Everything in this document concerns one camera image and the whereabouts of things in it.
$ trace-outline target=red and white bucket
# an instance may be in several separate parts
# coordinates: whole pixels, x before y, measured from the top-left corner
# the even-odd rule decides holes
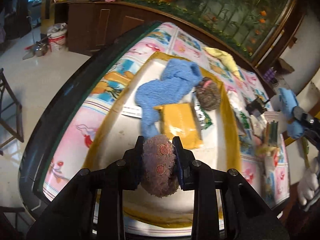
[[[66,33],[67,29],[56,33],[48,34],[51,52],[59,51],[66,46]]]

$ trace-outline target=yellow package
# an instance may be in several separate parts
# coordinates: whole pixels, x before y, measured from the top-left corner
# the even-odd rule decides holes
[[[179,136],[185,149],[191,150],[202,145],[190,104],[162,105],[154,109],[160,110],[161,133],[170,139]]]

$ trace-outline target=blue towel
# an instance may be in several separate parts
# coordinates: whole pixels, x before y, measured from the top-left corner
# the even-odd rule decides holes
[[[150,138],[159,134],[155,127],[159,113],[153,109],[154,106],[178,103],[201,80],[196,63],[174,58],[168,61],[161,80],[151,80],[138,87],[135,101],[142,108],[142,135]]]
[[[279,88],[279,92],[281,111],[288,121],[293,117],[293,108],[298,106],[299,103],[295,94],[291,90]],[[299,139],[304,133],[304,128],[298,121],[293,121],[293,123],[287,124],[287,131],[291,138]]]

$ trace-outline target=yellow towel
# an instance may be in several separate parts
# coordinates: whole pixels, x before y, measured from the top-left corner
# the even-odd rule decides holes
[[[240,75],[240,71],[238,69],[238,66],[235,62],[235,60],[233,59],[233,57],[220,49],[215,49],[215,48],[209,48],[206,47],[204,48],[206,52],[208,52],[211,56],[216,57],[217,59],[219,59],[222,64],[231,72],[233,73],[233,75],[235,75],[238,79],[240,79],[241,81],[243,81],[243,78]]]

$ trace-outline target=tiled floor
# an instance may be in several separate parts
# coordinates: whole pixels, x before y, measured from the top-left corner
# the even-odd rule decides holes
[[[35,39],[40,39],[40,29],[34,30]],[[0,206],[23,206],[18,189],[18,169],[23,151],[43,111],[68,78],[89,58],[67,50],[45,56],[22,60],[24,48],[32,44],[31,33],[11,42],[9,49],[0,56],[0,67],[22,104],[24,143],[13,140],[3,148],[0,156]],[[0,129],[0,140],[8,136]]]

